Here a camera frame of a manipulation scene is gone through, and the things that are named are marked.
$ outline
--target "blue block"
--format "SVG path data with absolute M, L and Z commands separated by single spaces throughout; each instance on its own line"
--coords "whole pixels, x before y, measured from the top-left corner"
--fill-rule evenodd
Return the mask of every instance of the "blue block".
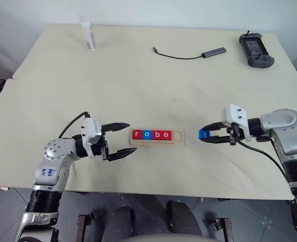
M 152 140 L 153 131 L 152 130 L 143 130 L 143 140 Z
M 209 138 L 210 137 L 210 131 L 209 130 L 204 130 L 204 129 L 200 129 L 199 130 L 199 139 L 203 140 L 205 138 Z

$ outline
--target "white bottle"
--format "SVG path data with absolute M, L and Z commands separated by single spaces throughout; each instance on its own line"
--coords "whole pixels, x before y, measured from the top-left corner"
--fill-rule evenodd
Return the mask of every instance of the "white bottle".
M 85 15 L 80 15 L 81 27 L 84 34 L 84 38 L 87 43 L 87 47 L 89 50 L 95 50 L 97 48 L 96 41 L 94 39 L 94 35 L 91 31 L 91 24 L 87 20 Z

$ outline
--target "white wall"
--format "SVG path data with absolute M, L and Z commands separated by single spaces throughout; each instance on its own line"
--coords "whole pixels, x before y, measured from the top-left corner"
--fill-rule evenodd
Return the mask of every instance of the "white wall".
M 45 24 L 79 23 L 80 13 L 96 25 L 275 32 L 297 68 L 297 0 L 1 0 L 0 77 L 13 74 Z

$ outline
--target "gray floor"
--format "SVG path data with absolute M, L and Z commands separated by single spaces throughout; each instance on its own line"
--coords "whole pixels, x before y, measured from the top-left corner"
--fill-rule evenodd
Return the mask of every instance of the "gray floor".
M 0 191 L 0 242 L 13 241 L 19 218 L 29 200 L 30 189 Z M 56 228 L 61 242 L 75 241 L 79 214 L 88 214 L 102 208 L 111 213 L 122 205 L 131 206 L 136 215 L 135 235 L 167 233 L 165 205 L 167 201 L 186 203 L 194 213 L 204 236 L 223 240 L 222 232 L 212 232 L 203 220 L 227 217 L 232 222 L 235 242 L 297 241 L 289 208 L 285 201 L 230 200 L 114 193 L 87 193 L 81 195 L 64 192 L 60 202 L 60 216 Z M 95 226 L 87 228 L 86 242 L 93 242 Z

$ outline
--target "robotic arm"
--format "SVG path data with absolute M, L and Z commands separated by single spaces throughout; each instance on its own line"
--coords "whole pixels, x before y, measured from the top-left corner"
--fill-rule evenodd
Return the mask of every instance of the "robotic arm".
M 65 130 L 84 115 L 81 134 L 72 138 L 61 138 Z M 39 165 L 30 201 L 23 213 L 15 242 L 57 242 L 58 206 L 65 190 L 72 162 L 82 157 L 93 158 L 102 155 L 103 160 L 117 160 L 133 153 L 137 148 L 118 150 L 109 154 L 105 132 L 118 131 L 130 126 L 125 123 L 113 123 L 101 126 L 85 112 L 76 117 L 61 133 L 59 138 L 48 142 L 44 147 L 43 161 Z
M 210 131 L 227 128 L 229 136 L 211 136 Z M 277 156 L 283 166 L 284 174 L 295 200 L 291 201 L 293 223 L 297 230 L 297 112 L 291 109 L 279 109 L 272 113 L 261 115 L 260 118 L 247 119 L 246 112 L 236 105 L 230 104 L 222 114 L 222 122 L 207 125 L 200 130 L 200 139 L 208 143 L 226 143 L 235 145 L 236 142 L 254 151 L 241 140 L 251 140 L 255 137 L 258 142 L 271 141 Z

